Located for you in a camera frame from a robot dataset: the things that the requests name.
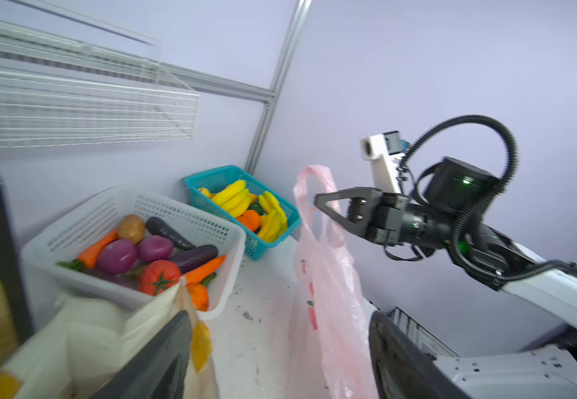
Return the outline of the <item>yellow toy banana right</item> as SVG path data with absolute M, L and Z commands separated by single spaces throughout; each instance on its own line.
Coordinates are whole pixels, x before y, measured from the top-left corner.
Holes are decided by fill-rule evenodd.
M 265 212 L 265 214 L 260 217 L 261 224 L 258 237 L 271 244 L 279 239 L 288 229 L 288 217 L 278 199 L 269 191 L 265 191 L 258 198 L 258 203 Z

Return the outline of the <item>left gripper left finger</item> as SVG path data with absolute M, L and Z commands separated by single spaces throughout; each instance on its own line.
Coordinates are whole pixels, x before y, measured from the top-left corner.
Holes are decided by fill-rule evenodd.
M 191 339 L 189 313 L 180 311 L 93 397 L 182 398 Z

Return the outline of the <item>purple toy onion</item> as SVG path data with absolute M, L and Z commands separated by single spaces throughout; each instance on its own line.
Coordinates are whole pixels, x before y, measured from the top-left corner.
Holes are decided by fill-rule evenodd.
M 175 246 L 170 239 L 158 235 L 143 239 L 137 245 L 139 258 L 147 263 L 168 259 L 174 248 Z
M 128 239 L 117 239 L 100 252 L 95 266 L 109 274 L 123 274 L 133 268 L 138 250 Z

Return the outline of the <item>orange toy carrot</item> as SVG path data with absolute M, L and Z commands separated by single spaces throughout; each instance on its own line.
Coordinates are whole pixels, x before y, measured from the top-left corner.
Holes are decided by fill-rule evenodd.
M 219 269 L 219 267 L 223 264 L 225 259 L 226 256 L 222 255 L 184 274 L 183 277 L 185 278 L 186 284 L 192 285 L 202 283 L 207 277 L 209 277 L 211 274 L 215 273 Z

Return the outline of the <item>pink plastic grocery bag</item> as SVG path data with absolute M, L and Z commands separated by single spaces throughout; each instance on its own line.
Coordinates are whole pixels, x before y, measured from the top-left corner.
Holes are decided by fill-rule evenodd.
M 333 398 L 376 398 L 361 281 L 345 229 L 314 205 L 311 177 L 327 194 L 338 188 L 326 166 L 306 167 L 293 188 L 302 221 L 295 273 L 318 336 L 323 376 Z

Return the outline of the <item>yellow toy banana bunch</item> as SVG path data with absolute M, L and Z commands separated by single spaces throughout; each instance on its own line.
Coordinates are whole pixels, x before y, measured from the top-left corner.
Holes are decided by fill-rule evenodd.
M 249 208 L 251 195 L 246 182 L 238 180 L 214 195 L 212 201 L 231 217 L 238 218 Z

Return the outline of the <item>white plastic basket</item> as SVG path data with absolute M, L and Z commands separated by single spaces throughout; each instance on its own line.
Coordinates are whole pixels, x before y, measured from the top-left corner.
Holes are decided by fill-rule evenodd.
M 167 259 L 175 250 L 172 239 L 155 239 L 146 229 L 152 218 L 190 244 L 217 249 L 223 262 L 208 284 L 209 307 L 199 314 L 203 321 L 216 319 L 233 291 L 245 232 L 225 219 L 151 191 L 115 186 L 93 196 L 25 244 L 22 265 L 74 293 L 138 309 L 153 295 L 122 278 L 142 265 Z

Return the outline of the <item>white canvas tote bag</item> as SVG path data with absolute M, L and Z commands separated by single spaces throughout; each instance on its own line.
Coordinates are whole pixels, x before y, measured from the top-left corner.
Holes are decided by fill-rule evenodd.
M 180 311 L 192 327 L 186 398 L 217 398 L 210 331 L 180 284 L 133 314 L 65 296 L 57 315 L 0 366 L 0 398 L 86 398 L 120 372 Z

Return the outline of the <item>purple toy onion right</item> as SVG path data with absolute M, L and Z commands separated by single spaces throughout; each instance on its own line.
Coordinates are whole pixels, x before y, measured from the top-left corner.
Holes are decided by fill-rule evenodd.
M 175 246 L 170 239 L 158 235 L 143 239 L 137 245 L 139 258 L 147 263 L 168 259 L 174 248 Z

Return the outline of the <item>purple toy onion left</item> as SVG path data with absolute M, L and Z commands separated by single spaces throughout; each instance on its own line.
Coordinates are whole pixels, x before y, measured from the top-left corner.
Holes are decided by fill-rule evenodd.
M 100 252 L 95 266 L 109 274 L 123 274 L 133 268 L 138 250 L 128 239 L 117 239 Z

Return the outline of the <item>brown toy potato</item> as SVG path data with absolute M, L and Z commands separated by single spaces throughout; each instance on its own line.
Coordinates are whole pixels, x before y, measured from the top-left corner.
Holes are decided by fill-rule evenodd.
M 145 221 L 137 214 L 128 214 L 120 221 L 117 237 L 139 244 L 145 237 Z

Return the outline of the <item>red toy tomato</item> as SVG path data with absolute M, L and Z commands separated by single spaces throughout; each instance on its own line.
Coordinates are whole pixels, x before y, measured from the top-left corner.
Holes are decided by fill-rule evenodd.
M 157 260 L 149 264 L 140 276 L 139 290 L 143 294 L 157 296 L 180 281 L 180 268 L 169 260 Z

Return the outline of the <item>teal plastic basket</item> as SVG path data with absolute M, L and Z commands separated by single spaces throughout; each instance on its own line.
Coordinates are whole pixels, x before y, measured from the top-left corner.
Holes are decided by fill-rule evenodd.
M 245 253 L 259 260 L 300 225 L 297 209 L 237 166 L 184 179 L 192 206 L 227 219 L 247 235 Z

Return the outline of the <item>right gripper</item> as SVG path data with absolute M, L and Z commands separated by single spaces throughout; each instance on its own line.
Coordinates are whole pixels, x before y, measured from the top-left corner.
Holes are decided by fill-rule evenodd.
M 337 222 L 352 223 L 351 232 L 380 246 L 412 244 L 443 249 L 451 240 L 451 218 L 408 197 L 355 187 L 317 194 L 315 206 Z

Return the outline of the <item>dark toy cucumber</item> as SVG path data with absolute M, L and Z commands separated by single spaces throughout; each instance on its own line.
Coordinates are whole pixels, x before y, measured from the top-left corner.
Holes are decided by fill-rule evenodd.
M 163 219 L 152 216 L 147 219 L 145 226 L 150 234 L 170 240 L 176 249 L 187 251 L 195 248 L 194 244 L 171 228 Z

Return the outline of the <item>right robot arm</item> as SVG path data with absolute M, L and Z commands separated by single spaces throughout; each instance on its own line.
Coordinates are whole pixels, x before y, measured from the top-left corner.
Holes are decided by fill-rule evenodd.
M 429 139 L 461 125 L 484 126 L 499 135 L 503 172 L 494 176 L 445 157 L 424 171 L 429 183 L 420 190 L 410 160 Z M 315 197 L 315 206 L 336 226 L 385 251 L 409 245 L 416 262 L 444 250 L 477 282 L 534 304 L 577 330 L 577 264 L 541 259 L 483 221 L 519 166 L 516 140 L 504 124 L 489 116 L 458 116 L 411 145 L 391 131 L 368 137 L 363 156 L 373 165 L 373 187 Z M 404 189 L 406 181 L 415 185 L 410 191 Z M 577 342 L 489 357 L 433 356 L 381 312 L 371 316 L 368 340 L 381 398 L 577 398 Z

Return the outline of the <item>toy orange fruit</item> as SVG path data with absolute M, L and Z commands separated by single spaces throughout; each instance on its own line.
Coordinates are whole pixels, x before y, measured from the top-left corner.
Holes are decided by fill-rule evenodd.
M 237 221 L 255 234 L 260 228 L 261 216 L 255 210 L 247 209 L 237 218 Z

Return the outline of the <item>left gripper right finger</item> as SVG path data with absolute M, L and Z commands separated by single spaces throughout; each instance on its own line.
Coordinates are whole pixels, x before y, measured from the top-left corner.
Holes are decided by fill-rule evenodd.
M 386 314 L 371 315 L 368 342 L 379 397 L 467 397 Z

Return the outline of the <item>purple toy eggplant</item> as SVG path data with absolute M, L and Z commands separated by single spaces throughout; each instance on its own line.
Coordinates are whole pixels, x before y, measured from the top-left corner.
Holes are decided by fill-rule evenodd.
M 173 254 L 169 261 L 176 264 L 181 274 L 186 274 L 218 257 L 218 249 L 211 244 Z

